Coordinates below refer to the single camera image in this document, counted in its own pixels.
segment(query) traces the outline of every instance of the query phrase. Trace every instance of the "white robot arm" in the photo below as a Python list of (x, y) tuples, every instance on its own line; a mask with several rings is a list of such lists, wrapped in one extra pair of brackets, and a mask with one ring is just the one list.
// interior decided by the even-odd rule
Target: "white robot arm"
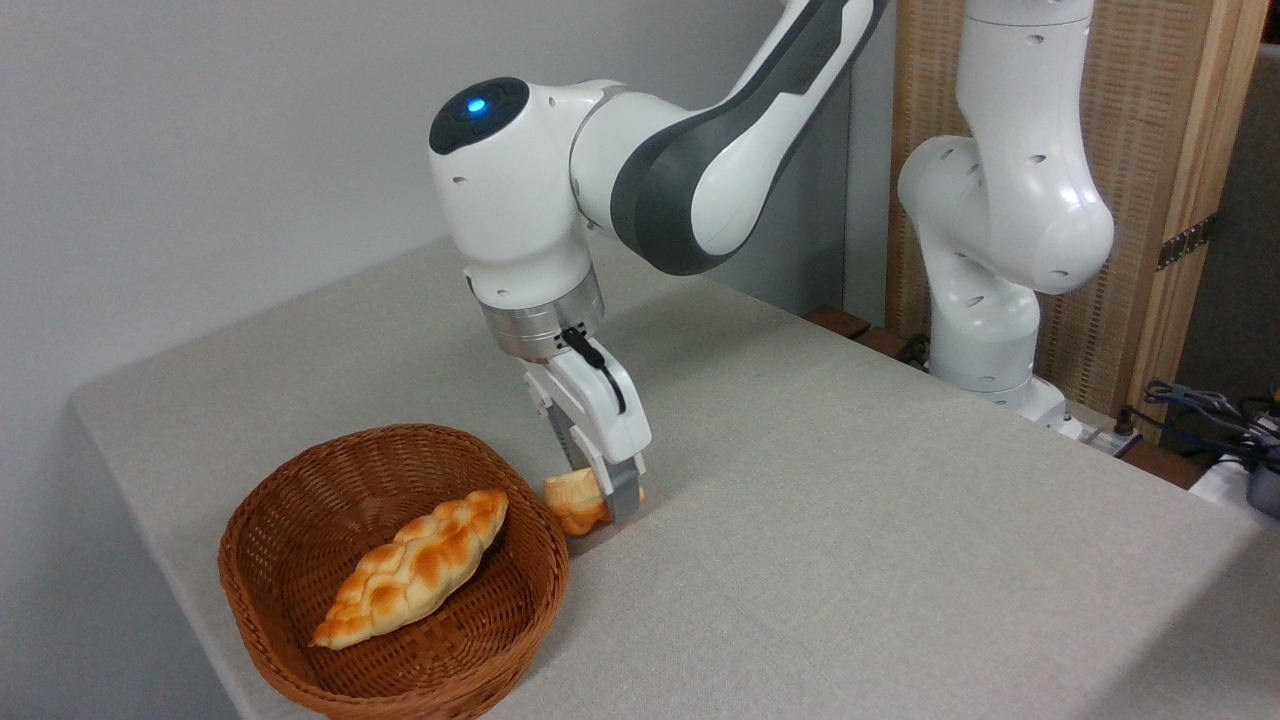
[(968, 0), (956, 99), (973, 133), (911, 152), (899, 197), (933, 297), (929, 372), (1074, 434), (1062, 393), (1032, 374), (1039, 304), (1092, 279), (1110, 210), (1080, 136), (1093, 0)]
[(887, 0), (790, 0), (721, 102), (690, 111), (612, 81), (474, 85), (431, 124), (431, 173), (498, 345), (614, 520), (639, 509), (648, 420), (593, 340), (604, 316), (585, 237), (694, 274), (745, 242), (782, 167)]

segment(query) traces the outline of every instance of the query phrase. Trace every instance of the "cable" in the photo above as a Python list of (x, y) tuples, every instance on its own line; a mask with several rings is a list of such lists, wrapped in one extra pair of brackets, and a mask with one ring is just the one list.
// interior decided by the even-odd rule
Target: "cable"
[(899, 363), (919, 363), (924, 365), (929, 361), (929, 336), (924, 333), (915, 333), (914, 336), (906, 338), (906, 345), (902, 350), (897, 351), (893, 356)]
[(1181, 439), (1184, 442), (1189, 442), (1192, 445), (1196, 445), (1196, 446), (1199, 446), (1199, 447), (1203, 447), (1203, 448), (1207, 448), (1207, 450), (1213, 450), (1213, 451), (1221, 452), (1224, 455), (1233, 455), (1233, 456), (1239, 457), (1242, 460), (1249, 460), (1249, 461), (1253, 461), (1253, 462), (1260, 462), (1262, 465), (1266, 465), (1267, 468), (1271, 468), (1272, 470), (1280, 471), (1280, 461), (1274, 460), (1270, 456), (1270, 454), (1267, 454), (1265, 450), (1261, 451), (1261, 452), (1257, 451), (1257, 450), (1254, 450), (1254, 447), (1257, 447), (1256, 443), (1252, 443), (1252, 445), (1245, 445), (1245, 443), (1228, 443), (1228, 442), (1222, 442), (1222, 441), (1215, 441), (1215, 439), (1202, 438), (1199, 436), (1194, 436), (1194, 434), (1179, 430), (1179, 429), (1176, 429), (1176, 428), (1174, 428), (1174, 427), (1171, 427), (1171, 425), (1169, 425), (1166, 423), (1161, 423), (1160, 420), (1152, 418), (1151, 415), (1147, 415), (1147, 414), (1142, 413), (1140, 410), (1138, 410), (1137, 407), (1134, 407), (1132, 405), (1125, 405), (1124, 409), (1128, 410), (1129, 413), (1132, 413), (1135, 418), (1139, 418), (1142, 421), (1144, 421), (1144, 423), (1147, 423), (1147, 424), (1149, 424), (1152, 427), (1160, 428), (1161, 430), (1164, 430), (1164, 432), (1166, 432), (1166, 433), (1176, 437), (1178, 439)]
[(575, 352), (582, 356), (582, 360), (586, 360), (588, 365), (604, 373), (604, 379), (609, 380), (609, 386), (613, 388), (613, 395), (614, 397), (618, 398), (618, 415), (626, 414), (627, 400), (622, 397), (622, 388), (618, 387), (618, 382), (613, 379), (613, 373), (609, 372), (609, 368), (607, 366), (608, 363), (605, 363), (604, 360), (604, 355), (600, 354), (600, 351), (596, 350), (595, 346), (591, 345), (589, 340), (586, 340), (586, 336), (582, 334), (582, 331), (577, 328), (566, 329), (564, 332), (561, 333), (561, 337), (564, 338), (564, 345), (572, 347)]

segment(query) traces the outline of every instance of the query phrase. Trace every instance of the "white wall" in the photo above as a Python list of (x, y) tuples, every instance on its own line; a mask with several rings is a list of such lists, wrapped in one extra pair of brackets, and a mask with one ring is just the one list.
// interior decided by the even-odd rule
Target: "white wall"
[(850, 73), (845, 310), (877, 325), (884, 324), (896, 49), (897, 0), (890, 0)]
[[(425, 135), (456, 88), (614, 77), (708, 104), (778, 12), (0, 0), (0, 716), (230, 714), (67, 414), (73, 388), (443, 237)], [(832, 114), (768, 232), (841, 245)], [(836, 273), (838, 304), (838, 255), (726, 273), (803, 310), (810, 274)]]

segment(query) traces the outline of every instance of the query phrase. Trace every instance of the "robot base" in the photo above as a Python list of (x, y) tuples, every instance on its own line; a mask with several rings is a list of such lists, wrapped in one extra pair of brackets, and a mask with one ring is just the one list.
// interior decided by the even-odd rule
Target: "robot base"
[(974, 395), (1071, 439), (1080, 439), (1084, 432), (1080, 421), (1068, 414), (1062, 391), (1036, 375), (1012, 389), (974, 392)]

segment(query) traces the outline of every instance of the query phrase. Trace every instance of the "woven panel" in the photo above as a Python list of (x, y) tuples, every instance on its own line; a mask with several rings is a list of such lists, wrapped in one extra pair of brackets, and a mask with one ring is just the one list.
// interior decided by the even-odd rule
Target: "woven panel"
[[(1116, 217), (1111, 258), (1093, 282), (1042, 299), (1037, 374), (1103, 413), (1124, 401), (1212, 3), (1098, 0), (1082, 88), (1094, 182)], [(968, 135), (955, 104), (963, 0), (902, 0), (895, 177), (937, 135)], [(919, 243), (895, 201), (890, 220), (887, 324), (927, 332), (929, 293)]]

